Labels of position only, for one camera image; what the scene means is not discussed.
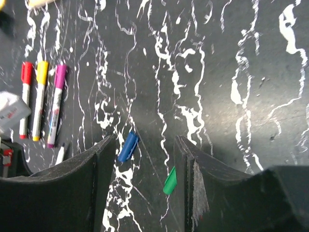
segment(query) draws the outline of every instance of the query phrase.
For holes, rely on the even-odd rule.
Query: green marker cap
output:
[[[167,195],[171,195],[176,185],[177,185],[176,169],[175,167],[173,167],[169,173],[169,176],[166,178],[164,182],[163,192]]]

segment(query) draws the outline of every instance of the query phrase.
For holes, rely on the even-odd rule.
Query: blue marker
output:
[[[128,159],[130,159],[138,142],[139,138],[134,132],[131,131],[125,141],[124,147],[120,152],[118,160],[120,162],[126,162]]]

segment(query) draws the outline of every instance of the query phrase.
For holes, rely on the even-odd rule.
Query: black marble surface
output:
[[[44,138],[55,67],[67,64],[57,142],[74,155],[114,133],[118,154],[131,130],[140,137],[132,160],[114,165],[103,230],[179,231],[162,191],[176,134],[250,174],[309,163],[308,8],[305,0],[57,0],[34,11],[7,1],[0,90],[21,95],[23,61],[51,64],[42,139],[20,141],[18,126],[9,135],[34,172],[55,164],[58,148]]]

